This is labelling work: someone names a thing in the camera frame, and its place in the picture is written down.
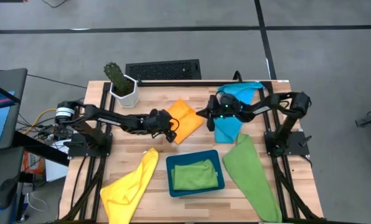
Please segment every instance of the towel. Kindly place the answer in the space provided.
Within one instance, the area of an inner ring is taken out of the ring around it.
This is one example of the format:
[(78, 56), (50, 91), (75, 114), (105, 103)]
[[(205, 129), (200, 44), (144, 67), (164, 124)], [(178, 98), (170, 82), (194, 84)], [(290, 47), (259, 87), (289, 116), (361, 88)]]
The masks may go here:
[(204, 123), (203, 117), (196, 115), (195, 111), (182, 99), (177, 100), (167, 112), (180, 123), (179, 128), (177, 128), (178, 123), (174, 121), (174, 125), (171, 128), (172, 130), (176, 130), (177, 136), (174, 142), (177, 144), (180, 144)]
[(154, 148), (143, 156), (137, 170), (100, 190), (110, 224), (129, 223), (147, 185), (153, 177), (158, 152)]
[(238, 135), (237, 145), (223, 156), (223, 163), (259, 217), (266, 222), (281, 223), (281, 210), (249, 135)]
[[(238, 100), (250, 104), (255, 89), (263, 88), (259, 82), (234, 83), (221, 86), (218, 91), (233, 94)], [(242, 122), (237, 118), (216, 118), (215, 140), (217, 143), (233, 143), (241, 130)]]
[(216, 170), (210, 159), (185, 166), (175, 165), (171, 173), (173, 190), (202, 190), (218, 187)]

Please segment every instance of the orange cloth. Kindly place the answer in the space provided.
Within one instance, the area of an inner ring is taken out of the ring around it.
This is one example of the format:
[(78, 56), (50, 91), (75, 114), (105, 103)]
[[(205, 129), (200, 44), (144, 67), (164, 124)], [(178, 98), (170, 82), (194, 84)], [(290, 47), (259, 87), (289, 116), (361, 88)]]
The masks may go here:
[[(173, 118), (178, 119), (180, 123), (179, 128), (176, 130), (177, 136), (174, 139), (177, 144), (180, 144), (204, 123), (204, 119), (196, 115), (195, 111), (182, 99), (177, 100), (173, 106), (168, 109), (168, 112)], [(172, 130), (175, 130), (177, 128), (177, 122), (174, 121), (173, 123)]]

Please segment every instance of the potted cactus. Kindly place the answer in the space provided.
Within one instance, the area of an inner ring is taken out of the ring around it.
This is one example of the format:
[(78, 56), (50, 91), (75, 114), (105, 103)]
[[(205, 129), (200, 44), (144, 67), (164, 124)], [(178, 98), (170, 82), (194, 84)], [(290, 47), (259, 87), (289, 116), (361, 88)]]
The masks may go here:
[(137, 81), (124, 75), (119, 66), (110, 62), (104, 66), (105, 75), (111, 80), (111, 94), (123, 108), (133, 108), (140, 100)]

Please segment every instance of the computer mouse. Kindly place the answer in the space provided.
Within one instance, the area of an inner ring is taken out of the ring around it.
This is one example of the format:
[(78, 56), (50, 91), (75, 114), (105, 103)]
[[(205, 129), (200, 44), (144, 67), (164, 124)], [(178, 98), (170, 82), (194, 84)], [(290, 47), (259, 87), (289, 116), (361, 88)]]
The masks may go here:
[(0, 210), (8, 208), (17, 189), (16, 178), (7, 179), (0, 185)]

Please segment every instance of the cactus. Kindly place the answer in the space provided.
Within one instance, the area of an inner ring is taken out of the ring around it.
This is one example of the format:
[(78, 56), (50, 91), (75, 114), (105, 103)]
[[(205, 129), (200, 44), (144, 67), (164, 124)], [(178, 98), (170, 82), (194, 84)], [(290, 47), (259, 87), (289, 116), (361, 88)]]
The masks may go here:
[(105, 75), (111, 80), (115, 86), (115, 93), (119, 96), (126, 96), (132, 92), (131, 82), (123, 76), (121, 68), (110, 62), (104, 66)]

